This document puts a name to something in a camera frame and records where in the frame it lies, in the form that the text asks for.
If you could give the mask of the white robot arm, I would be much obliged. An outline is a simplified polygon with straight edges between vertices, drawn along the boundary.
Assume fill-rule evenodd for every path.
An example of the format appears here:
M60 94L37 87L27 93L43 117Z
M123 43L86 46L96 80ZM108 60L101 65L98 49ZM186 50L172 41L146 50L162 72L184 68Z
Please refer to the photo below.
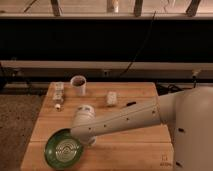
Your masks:
M170 123L173 171L213 171L213 87L161 95L101 116L80 110L71 135L91 144L100 135Z

